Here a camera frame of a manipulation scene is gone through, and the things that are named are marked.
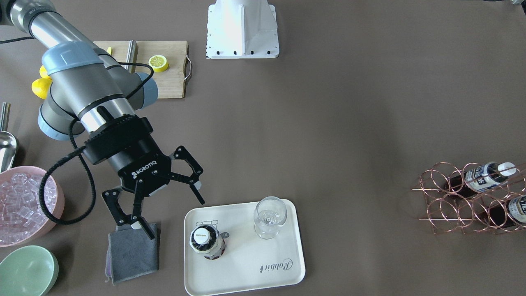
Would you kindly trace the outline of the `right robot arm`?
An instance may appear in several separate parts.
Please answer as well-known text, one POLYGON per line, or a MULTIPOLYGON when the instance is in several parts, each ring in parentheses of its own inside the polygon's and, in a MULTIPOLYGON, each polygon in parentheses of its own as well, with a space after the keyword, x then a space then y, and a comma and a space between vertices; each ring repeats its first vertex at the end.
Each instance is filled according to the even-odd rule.
POLYGON ((120 178, 120 186, 103 191, 103 199, 118 226, 156 231, 142 216, 142 203, 171 180, 188 184, 201 204, 199 163, 184 146, 165 155, 152 138, 152 126, 136 110, 152 105, 157 85, 152 74, 130 73, 60 15, 49 0, 2 0, 1 25, 15 26, 40 41, 47 51, 42 65, 51 78, 38 113, 45 135, 74 141, 84 131, 88 140, 53 165, 43 176, 38 197, 43 213, 56 224, 73 220, 55 217, 44 201, 47 178, 74 157, 92 164, 105 160, 120 178))

